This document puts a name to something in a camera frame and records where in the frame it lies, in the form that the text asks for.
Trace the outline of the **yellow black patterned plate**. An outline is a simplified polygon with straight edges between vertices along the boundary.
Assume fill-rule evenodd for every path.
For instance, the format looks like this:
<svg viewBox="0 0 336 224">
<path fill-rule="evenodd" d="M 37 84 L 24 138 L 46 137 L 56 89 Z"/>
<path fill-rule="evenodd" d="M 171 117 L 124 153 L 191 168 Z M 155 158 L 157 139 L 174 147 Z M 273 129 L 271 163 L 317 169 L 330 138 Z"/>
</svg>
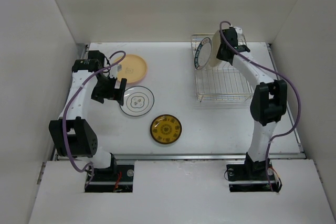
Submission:
<svg viewBox="0 0 336 224">
<path fill-rule="evenodd" d="M 182 134 L 182 124 L 178 118 L 170 114 L 157 116 L 150 125 L 153 140 L 162 145 L 175 143 Z"/>
</svg>

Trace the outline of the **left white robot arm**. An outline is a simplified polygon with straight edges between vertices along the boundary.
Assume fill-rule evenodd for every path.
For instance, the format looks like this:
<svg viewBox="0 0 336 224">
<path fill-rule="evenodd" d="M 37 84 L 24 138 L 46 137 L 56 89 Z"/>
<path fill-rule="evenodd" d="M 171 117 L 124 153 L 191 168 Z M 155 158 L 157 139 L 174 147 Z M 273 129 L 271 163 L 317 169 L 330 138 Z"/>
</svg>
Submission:
<svg viewBox="0 0 336 224">
<path fill-rule="evenodd" d="M 112 153 L 98 145 L 98 137 L 87 121 L 90 101 L 103 104 L 106 100 L 124 104 L 127 79 L 107 76 L 110 70 L 118 72 L 126 56 L 122 50 L 114 63 L 98 51 L 90 51 L 87 59 L 76 60 L 72 66 L 72 81 L 68 98 L 60 116 L 49 123 L 49 132 L 59 156 L 69 158 L 80 173 L 93 173 L 97 168 L 105 180 L 117 176 Z"/>
</svg>

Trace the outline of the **white plate green rim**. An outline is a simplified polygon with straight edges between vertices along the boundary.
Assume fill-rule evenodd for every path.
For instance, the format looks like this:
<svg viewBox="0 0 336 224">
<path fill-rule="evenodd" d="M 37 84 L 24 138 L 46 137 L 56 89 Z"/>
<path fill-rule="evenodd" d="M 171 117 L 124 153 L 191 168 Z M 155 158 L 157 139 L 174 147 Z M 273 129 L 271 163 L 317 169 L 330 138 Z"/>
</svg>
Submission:
<svg viewBox="0 0 336 224">
<path fill-rule="evenodd" d="M 194 54 L 194 67 L 201 70 L 208 64 L 212 53 L 212 40 L 209 37 L 203 38 L 198 44 Z"/>
</svg>

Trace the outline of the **cream white plate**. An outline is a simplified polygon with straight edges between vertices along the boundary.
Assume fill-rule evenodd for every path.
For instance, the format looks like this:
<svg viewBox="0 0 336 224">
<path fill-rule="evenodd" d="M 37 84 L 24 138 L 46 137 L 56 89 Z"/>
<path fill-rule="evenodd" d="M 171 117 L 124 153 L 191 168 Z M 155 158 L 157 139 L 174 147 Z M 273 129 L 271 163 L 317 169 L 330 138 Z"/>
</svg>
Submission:
<svg viewBox="0 0 336 224">
<path fill-rule="evenodd" d="M 221 46 L 221 35 L 218 30 L 212 37 L 212 52 L 208 61 L 208 65 L 212 68 L 217 67 L 223 62 L 222 60 L 217 58 L 220 46 Z"/>
</svg>

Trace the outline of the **pink plate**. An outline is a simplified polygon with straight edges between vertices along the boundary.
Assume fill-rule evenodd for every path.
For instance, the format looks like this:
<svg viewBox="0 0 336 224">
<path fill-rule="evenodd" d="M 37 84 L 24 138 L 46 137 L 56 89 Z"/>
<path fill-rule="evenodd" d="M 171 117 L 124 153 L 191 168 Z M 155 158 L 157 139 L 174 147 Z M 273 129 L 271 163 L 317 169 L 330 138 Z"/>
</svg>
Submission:
<svg viewBox="0 0 336 224">
<path fill-rule="evenodd" d="M 125 66 L 123 74 L 128 83 L 138 83 L 145 78 L 147 71 L 146 65 Z"/>
</svg>

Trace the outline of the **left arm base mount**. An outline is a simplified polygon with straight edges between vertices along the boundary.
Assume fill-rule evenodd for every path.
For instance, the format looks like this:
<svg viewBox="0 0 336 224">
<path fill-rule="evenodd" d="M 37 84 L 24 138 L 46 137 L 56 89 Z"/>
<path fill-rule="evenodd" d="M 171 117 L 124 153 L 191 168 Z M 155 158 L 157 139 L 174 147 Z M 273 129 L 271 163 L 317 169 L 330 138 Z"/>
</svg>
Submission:
<svg viewBox="0 0 336 224">
<path fill-rule="evenodd" d="M 134 165 L 120 164 L 115 169 L 94 169 L 94 176 L 85 188 L 86 193 L 132 193 Z"/>
</svg>

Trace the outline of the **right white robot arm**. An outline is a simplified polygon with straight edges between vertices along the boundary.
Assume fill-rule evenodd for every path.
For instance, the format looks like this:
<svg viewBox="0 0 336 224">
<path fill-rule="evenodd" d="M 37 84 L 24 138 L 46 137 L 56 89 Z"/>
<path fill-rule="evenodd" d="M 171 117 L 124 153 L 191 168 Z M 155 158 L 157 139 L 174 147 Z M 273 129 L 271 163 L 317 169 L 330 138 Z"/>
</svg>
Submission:
<svg viewBox="0 0 336 224">
<path fill-rule="evenodd" d="M 287 84 L 268 75 L 262 65 L 255 62 L 250 49 L 238 43 L 236 28 L 220 29 L 217 59 L 229 62 L 252 87 L 254 94 L 250 113 L 254 131 L 244 164 L 229 167 L 234 172 L 232 181 L 266 180 L 269 162 L 269 144 L 277 123 L 286 113 Z"/>
</svg>

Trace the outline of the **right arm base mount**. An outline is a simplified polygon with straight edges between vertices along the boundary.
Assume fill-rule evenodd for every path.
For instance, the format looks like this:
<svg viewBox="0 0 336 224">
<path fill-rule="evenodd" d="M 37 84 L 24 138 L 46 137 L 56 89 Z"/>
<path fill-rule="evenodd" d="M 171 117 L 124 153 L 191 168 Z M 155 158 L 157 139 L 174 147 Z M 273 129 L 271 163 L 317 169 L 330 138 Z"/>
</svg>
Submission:
<svg viewBox="0 0 336 224">
<path fill-rule="evenodd" d="M 272 169 L 268 169 L 268 181 L 266 169 L 262 167 L 253 171 L 245 164 L 227 164 L 226 174 L 229 181 L 231 193 L 252 193 L 252 192 L 276 192 L 282 189 L 282 181 Z"/>
</svg>

